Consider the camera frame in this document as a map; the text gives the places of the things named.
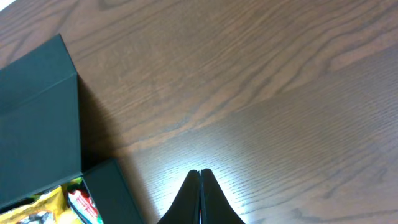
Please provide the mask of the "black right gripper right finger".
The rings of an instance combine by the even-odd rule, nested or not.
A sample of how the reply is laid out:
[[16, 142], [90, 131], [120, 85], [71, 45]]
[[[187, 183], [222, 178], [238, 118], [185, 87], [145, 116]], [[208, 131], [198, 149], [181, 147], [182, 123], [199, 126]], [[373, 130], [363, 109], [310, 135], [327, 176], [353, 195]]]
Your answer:
[[244, 224], [229, 204], [211, 169], [200, 172], [200, 206], [203, 224]]

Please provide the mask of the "green red chocolate bar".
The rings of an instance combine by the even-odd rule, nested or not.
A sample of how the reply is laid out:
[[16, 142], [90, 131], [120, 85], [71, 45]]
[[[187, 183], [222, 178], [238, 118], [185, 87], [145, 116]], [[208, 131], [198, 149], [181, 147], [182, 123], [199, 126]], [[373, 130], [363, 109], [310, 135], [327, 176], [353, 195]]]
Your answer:
[[83, 189], [67, 191], [70, 208], [84, 224], [103, 224], [104, 221], [90, 194]]

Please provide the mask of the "black gift box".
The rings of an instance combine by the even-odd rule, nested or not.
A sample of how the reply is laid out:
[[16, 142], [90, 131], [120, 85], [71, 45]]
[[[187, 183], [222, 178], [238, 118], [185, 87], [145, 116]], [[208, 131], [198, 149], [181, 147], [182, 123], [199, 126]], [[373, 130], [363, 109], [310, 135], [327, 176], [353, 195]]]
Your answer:
[[142, 223], [116, 159], [83, 145], [82, 83], [61, 35], [1, 69], [1, 210], [80, 177], [105, 223]]

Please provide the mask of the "yellow mentos gum can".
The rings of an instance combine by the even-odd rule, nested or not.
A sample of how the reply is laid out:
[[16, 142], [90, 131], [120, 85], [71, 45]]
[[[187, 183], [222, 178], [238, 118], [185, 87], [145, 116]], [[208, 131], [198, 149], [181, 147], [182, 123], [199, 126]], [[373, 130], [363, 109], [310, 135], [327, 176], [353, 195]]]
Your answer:
[[62, 212], [57, 220], [58, 224], [82, 224], [78, 215], [71, 209]]

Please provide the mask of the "yellow snack bag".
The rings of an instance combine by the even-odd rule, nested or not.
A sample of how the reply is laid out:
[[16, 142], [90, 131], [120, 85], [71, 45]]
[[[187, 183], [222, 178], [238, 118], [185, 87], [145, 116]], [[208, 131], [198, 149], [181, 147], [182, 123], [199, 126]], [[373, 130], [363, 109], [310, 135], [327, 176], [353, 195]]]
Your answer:
[[1, 214], [1, 224], [58, 223], [67, 209], [62, 187], [42, 194], [35, 202]]

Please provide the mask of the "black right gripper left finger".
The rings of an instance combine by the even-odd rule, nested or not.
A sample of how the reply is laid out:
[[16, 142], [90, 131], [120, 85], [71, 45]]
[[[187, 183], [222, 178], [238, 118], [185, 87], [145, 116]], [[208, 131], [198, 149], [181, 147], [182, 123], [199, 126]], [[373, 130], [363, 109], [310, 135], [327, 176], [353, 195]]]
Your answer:
[[171, 206], [158, 224], [199, 224], [200, 174], [190, 170]]

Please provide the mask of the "green Haribo gummy bag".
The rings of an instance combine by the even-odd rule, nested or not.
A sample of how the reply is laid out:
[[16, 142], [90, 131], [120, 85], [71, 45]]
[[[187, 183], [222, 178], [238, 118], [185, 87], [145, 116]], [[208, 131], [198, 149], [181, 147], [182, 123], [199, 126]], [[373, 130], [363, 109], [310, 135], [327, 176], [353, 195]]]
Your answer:
[[62, 192], [72, 192], [84, 188], [84, 181], [82, 177], [77, 177], [67, 183], [62, 184]]

